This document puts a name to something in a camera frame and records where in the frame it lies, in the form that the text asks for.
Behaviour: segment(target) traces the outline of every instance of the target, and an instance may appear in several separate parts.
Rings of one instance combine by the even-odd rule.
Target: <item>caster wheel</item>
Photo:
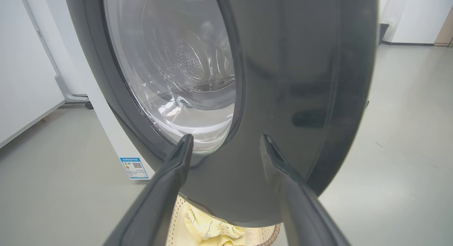
[[[87,103],[85,104],[85,107],[86,107],[87,109],[93,109],[93,105],[91,104],[91,102],[87,102]]]

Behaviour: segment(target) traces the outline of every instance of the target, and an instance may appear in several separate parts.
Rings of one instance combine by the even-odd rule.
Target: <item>beige basket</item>
[[[184,223],[185,212],[186,200],[178,196],[171,217],[166,246],[197,246]],[[244,229],[247,246],[269,246],[277,239],[280,224],[259,228],[244,227]]]

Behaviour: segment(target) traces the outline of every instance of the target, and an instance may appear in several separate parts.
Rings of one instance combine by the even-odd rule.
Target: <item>patterned yellow fabric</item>
[[[185,223],[199,246],[244,246],[245,231],[186,204]]]

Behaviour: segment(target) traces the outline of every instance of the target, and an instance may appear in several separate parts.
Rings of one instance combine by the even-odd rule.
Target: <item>qr code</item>
[[[132,163],[134,165],[134,168],[142,168],[141,163]]]

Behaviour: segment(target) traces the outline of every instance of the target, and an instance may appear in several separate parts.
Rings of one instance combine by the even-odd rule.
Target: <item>gray floor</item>
[[[322,204],[353,245],[451,245],[453,49],[381,45],[369,99]],[[101,245],[143,186],[94,111],[59,109],[0,149],[0,245]]]

